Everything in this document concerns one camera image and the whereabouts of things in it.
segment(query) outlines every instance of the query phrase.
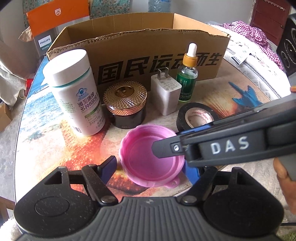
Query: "bottle label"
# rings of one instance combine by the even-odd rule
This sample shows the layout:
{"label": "bottle label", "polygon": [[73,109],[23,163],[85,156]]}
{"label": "bottle label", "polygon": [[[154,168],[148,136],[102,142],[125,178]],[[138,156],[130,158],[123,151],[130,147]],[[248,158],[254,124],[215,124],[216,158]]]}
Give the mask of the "bottle label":
{"label": "bottle label", "polygon": [[96,84],[91,70],[88,71],[88,76],[78,83],[64,88],[51,88],[73,130],[81,136],[96,134],[105,124]]}
{"label": "bottle label", "polygon": [[186,77],[178,74],[177,81],[182,85],[179,100],[181,101],[190,100],[192,92],[194,90],[196,79],[187,79]]}

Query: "finger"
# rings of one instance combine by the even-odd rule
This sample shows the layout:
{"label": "finger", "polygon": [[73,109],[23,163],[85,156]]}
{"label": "finger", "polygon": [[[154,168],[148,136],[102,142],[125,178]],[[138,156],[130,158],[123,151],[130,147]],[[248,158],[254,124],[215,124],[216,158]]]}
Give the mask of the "finger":
{"label": "finger", "polygon": [[296,214],[296,182],[289,177],[282,179],[279,176],[278,181],[291,213]]}
{"label": "finger", "polygon": [[274,170],[276,171],[276,174],[279,178],[285,179],[288,177],[288,172],[286,168],[283,166],[283,164],[277,157],[274,159]]}

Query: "white dropper bulb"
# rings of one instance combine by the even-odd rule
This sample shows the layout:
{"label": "white dropper bulb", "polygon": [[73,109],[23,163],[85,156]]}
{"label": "white dropper bulb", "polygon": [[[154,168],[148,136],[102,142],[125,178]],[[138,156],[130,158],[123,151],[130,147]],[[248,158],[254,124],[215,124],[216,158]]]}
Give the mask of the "white dropper bulb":
{"label": "white dropper bulb", "polygon": [[196,57],[197,45],[195,43],[189,44],[187,56]]}

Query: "black speaker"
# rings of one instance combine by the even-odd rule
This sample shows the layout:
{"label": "black speaker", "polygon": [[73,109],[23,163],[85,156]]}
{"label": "black speaker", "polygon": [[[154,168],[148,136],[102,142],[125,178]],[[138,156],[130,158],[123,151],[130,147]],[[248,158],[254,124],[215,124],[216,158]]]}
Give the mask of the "black speaker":
{"label": "black speaker", "polygon": [[276,52],[290,77],[296,72],[296,13],[289,15]]}

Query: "table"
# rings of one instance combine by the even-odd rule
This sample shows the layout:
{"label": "table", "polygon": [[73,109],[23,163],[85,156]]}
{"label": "table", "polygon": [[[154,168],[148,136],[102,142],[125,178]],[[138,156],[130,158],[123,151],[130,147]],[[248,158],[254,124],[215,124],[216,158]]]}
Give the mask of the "table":
{"label": "table", "polygon": [[[128,130],[118,129],[108,121],[99,133],[78,138],[44,81],[42,69],[46,62],[44,59],[36,74],[20,122],[15,154],[16,201],[57,166],[78,170],[90,163],[100,164],[110,155],[117,157],[118,168],[107,186],[119,200],[122,196],[173,196],[191,186],[183,173],[179,174],[180,185],[174,189],[144,188],[131,182],[122,170],[118,157],[120,141]],[[243,94],[243,91],[249,91],[252,99],[242,98],[239,92]],[[253,82],[225,60],[216,78],[196,82],[191,99],[191,102],[211,107],[220,117],[268,101],[268,97]],[[143,124],[163,125],[177,132],[177,114],[183,104],[178,104],[176,112],[162,116],[151,104],[148,94],[147,116]],[[83,189],[79,185],[73,188]]]}

